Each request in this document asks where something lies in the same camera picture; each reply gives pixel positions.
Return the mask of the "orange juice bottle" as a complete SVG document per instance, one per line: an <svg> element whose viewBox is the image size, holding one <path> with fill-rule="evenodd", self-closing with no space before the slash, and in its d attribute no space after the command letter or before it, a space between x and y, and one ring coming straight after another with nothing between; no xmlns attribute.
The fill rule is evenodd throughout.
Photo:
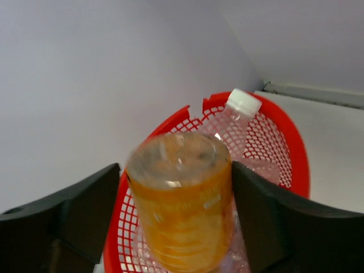
<svg viewBox="0 0 364 273"><path fill-rule="evenodd" d="M125 171L153 258L171 272L209 272L234 233L232 161L225 144L199 132L153 137Z"/></svg>

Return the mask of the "green label clear bottle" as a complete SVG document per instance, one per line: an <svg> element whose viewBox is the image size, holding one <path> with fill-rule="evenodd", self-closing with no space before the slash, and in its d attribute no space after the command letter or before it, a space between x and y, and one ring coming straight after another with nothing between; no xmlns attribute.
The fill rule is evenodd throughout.
<svg viewBox="0 0 364 273"><path fill-rule="evenodd" d="M231 158L278 185L280 169L276 163L266 159L244 156L247 143L248 125L259 111L262 103L257 98L240 89L233 89L225 108L211 119L212 134L223 141Z"/></svg>

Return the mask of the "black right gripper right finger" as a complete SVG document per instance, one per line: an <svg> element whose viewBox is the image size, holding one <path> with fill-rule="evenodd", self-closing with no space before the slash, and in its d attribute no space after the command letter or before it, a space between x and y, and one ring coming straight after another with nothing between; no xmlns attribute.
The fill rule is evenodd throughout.
<svg viewBox="0 0 364 273"><path fill-rule="evenodd" d="M363 214L326 206L232 164L251 272L363 272Z"/></svg>

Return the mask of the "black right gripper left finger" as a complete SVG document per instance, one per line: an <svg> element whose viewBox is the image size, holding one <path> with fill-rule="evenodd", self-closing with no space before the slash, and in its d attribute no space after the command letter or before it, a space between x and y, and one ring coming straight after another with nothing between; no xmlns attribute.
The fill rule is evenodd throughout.
<svg viewBox="0 0 364 273"><path fill-rule="evenodd" d="M1 272L93 272L104 249L119 174L113 163L1 213Z"/></svg>

